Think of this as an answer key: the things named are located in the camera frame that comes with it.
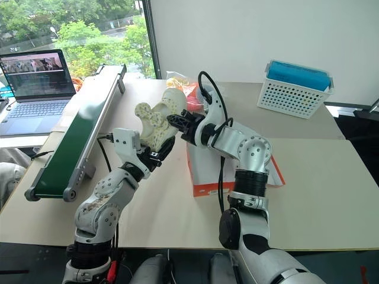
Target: white wall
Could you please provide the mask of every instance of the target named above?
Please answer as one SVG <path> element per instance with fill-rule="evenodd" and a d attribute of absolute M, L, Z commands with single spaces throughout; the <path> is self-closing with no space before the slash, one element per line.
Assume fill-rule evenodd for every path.
<path fill-rule="evenodd" d="M 270 59 L 330 72 L 328 101 L 379 98 L 378 0 L 152 0 L 162 77 L 262 82 Z"/>

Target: laptop screen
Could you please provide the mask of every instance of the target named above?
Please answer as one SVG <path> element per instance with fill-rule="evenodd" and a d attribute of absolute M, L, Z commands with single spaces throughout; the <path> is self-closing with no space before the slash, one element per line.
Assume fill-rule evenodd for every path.
<path fill-rule="evenodd" d="M 67 98 L 75 94 L 61 50 L 1 55 L 0 67 L 17 100 Z"/>

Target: laptop trackpad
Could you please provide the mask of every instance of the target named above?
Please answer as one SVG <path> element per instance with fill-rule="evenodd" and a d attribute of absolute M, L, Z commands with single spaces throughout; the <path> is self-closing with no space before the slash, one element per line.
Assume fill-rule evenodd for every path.
<path fill-rule="evenodd" d="M 8 129 L 7 134 L 32 133 L 40 125 L 43 118 L 30 118 L 28 120 L 16 120 Z"/>

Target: white storage basket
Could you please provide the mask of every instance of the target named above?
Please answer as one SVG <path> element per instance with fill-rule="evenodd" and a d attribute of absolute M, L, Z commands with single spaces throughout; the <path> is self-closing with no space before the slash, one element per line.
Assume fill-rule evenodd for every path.
<path fill-rule="evenodd" d="M 333 90 L 332 78 L 325 92 L 266 78 L 257 106 L 295 117 L 310 118 Z"/>

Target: window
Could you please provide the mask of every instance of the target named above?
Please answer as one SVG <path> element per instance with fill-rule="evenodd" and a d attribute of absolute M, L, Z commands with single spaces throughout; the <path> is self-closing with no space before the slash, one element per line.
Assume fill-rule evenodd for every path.
<path fill-rule="evenodd" d="M 0 54 L 62 49 L 72 77 L 125 63 L 129 76 L 156 78 L 143 2 L 0 0 Z"/>

